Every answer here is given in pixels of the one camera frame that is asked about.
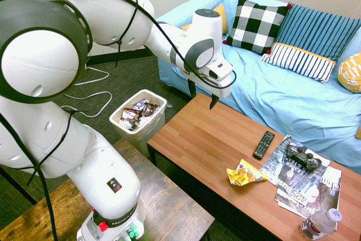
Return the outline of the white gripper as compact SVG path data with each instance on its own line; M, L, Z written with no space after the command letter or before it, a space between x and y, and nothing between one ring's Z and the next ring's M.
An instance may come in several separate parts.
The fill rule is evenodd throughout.
M219 98L226 98L231 93L231 71L222 77L210 68L202 68L196 73L183 71L183 75L188 78L191 98L196 96L196 84L212 93L212 100L209 105L210 110L218 103Z

